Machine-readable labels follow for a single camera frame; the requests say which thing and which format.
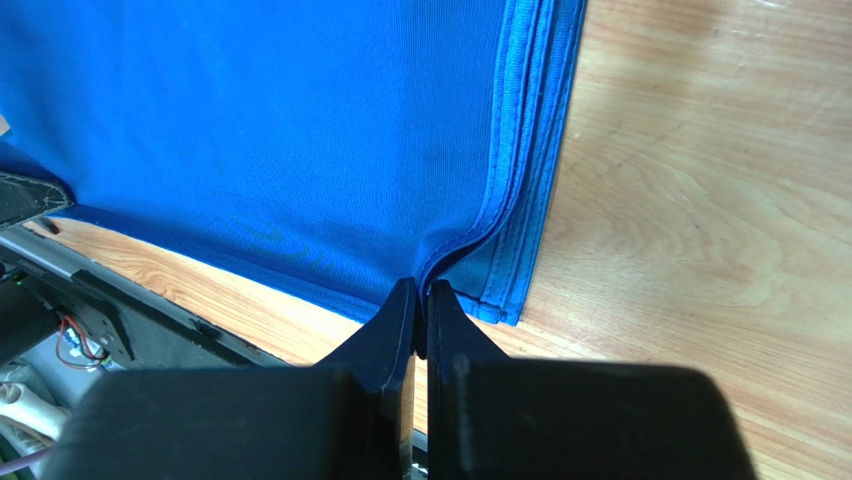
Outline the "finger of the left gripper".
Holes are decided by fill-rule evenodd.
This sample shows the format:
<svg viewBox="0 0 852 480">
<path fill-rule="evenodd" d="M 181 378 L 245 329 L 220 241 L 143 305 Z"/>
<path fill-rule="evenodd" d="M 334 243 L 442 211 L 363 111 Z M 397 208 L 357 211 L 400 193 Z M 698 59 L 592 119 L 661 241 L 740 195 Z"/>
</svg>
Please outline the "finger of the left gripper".
<svg viewBox="0 0 852 480">
<path fill-rule="evenodd" d="M 1 229 L 65 210 L 75 204 L 59 183 L 1 172 Z"/>
</svg>

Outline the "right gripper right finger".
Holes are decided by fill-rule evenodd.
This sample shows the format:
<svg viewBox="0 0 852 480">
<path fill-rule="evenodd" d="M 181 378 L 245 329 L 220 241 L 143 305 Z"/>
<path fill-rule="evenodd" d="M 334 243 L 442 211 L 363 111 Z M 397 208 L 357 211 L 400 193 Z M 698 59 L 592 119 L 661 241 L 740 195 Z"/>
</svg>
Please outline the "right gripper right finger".
<svg viewBox="0 0 852 480">
<path fill-rule="evenodd" d="M 433 479 L 752 479 L 733 413 L 691 368 L 513 358 L 449 283 L 426 303 Z"/>
</svg>

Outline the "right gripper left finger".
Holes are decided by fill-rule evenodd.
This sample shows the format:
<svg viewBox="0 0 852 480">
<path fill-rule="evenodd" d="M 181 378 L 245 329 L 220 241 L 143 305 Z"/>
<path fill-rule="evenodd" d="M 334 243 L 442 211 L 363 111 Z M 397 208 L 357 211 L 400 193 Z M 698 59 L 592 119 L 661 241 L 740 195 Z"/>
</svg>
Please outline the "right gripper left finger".
<svg viewBox="0 0 852 480">
<path fill-rule="evenodd" d="M 98 380 L 47 479 L 407 479 L 416 282 L 310 367 L 137 370 Z"/>
</svg>

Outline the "blue cloth napkin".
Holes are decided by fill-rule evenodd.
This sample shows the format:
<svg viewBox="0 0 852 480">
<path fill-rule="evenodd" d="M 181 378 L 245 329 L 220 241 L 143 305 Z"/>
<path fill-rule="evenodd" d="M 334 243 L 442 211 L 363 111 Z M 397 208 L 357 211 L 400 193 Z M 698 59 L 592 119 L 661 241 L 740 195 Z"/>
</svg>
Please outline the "blue cloth napkin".
<svg viewBox="0 0 852 480">
<path fill-rule="evenodd" d="M 359 322 L 397 280 L 516 324 L 582 1 L 5 1 L 1 166 L 66 216 Z"/>
</svg>

